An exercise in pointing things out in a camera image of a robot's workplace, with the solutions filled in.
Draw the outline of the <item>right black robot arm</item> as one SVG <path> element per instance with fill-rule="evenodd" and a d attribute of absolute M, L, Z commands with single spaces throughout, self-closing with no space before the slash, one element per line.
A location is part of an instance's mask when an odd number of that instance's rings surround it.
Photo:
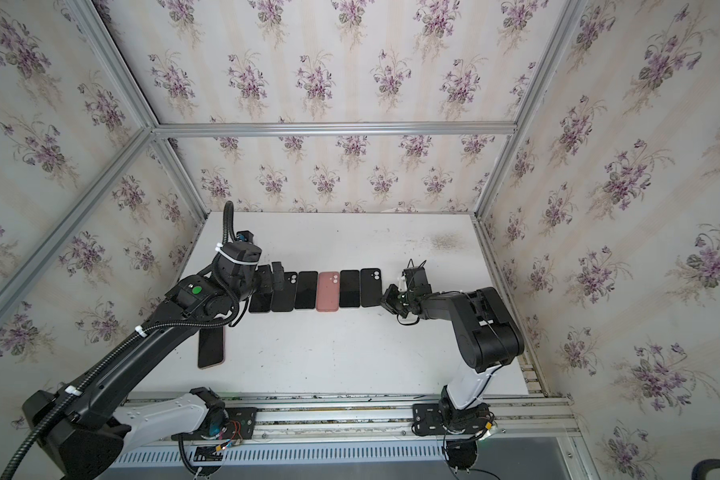
<path fill-rule="evenodd" d="M 380 305 L 397 319 L 442 320 L 451 324 L 463 361 L 460 373 L 444 387 L 443 404 L 462 412 L 475 408 L 502 368 L 525 352 L 525 340 L 499 292 L 484 287 L 471 292 L 435 292 L 422 266 L 403 271 L 388 286 Z"/>

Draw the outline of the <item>black phone case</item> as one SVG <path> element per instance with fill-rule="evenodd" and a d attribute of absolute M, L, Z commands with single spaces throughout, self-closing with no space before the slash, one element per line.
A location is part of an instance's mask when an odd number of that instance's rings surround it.
<path fill-rule="evenodd" d="M 297 285 L 298 273 L 286 272 L 282 288 L 273 291 L 270 305 L 272 312 L 286 313 L 294 310 Z"/>

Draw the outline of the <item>pink phone case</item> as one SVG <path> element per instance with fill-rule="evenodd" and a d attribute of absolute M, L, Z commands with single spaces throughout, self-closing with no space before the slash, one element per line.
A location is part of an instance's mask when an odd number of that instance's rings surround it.
<path fill-rule="evenodd" d="M 339 309 L 340 274 L 337 271 L 320 272 L 317 280 L 316 310 L 336 312 Z"/>

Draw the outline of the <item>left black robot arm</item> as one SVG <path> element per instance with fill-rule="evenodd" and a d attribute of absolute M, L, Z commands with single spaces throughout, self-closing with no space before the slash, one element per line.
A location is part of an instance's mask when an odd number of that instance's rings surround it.
<path fill-rule="evenodd" d="M 261 264 L 249 231 L 226 234 L 211 263 L 181 279 L 151 316 L 100 361 L 56 392 L 39 390 L 23 404 L 30 431 L 1 476 L 12 478 L 39 445 L 67 479 L 94 479 L 123 453 L 184 434 L 214 440 L 230 420 L 221 398 L 197 387 L 173 400 L 127 410 L 131 391 L 196 333 L 236 325 L 256 293 L 284 286 L 279 262 Z"/>

